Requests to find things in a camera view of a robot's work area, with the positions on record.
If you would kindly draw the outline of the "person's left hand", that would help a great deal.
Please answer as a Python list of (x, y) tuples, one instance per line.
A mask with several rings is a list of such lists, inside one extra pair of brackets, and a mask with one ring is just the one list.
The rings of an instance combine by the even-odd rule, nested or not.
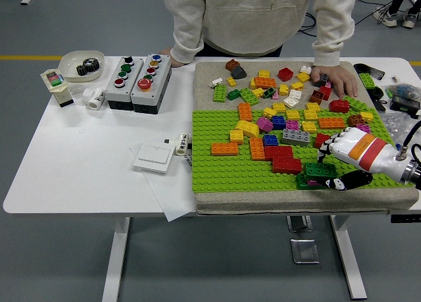
[(328, 75), (340, 99), (343, 99), (346, 95), (349, 97), (358, 96), (356, 78), (342, 66), (316, 66), (312, 69), (311, 78), (314, 82), (318, 82), (323, 74)]

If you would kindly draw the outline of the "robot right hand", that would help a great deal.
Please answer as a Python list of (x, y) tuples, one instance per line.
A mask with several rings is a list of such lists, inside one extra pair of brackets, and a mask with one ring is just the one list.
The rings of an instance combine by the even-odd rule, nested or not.
[(338, 178), (318, 181), (339, 191), (368, 185), (374, 174), (385, 174), (397, 183), (406, 184), (415, 169), (410, 157), (400, 157), (394, 146), (355, 127), (348, 127), (326, 140), (318, 150), (318, 162), (322, 163), (326, 155), (357, 168)]

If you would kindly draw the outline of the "person's right hand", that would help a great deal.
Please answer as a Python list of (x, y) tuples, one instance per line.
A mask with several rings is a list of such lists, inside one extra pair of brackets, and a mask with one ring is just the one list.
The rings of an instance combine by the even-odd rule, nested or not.
[(181, 66), (184, 66), (184, 63), (180, 63), (177, 60), (175, 60), (171, 55), (171, 48), (168, 47), (166, 49), (163, 49), (159, 52), (160, 55), (168, 55), (170, 57), (170, 63), (172, 68), (179, 68)]

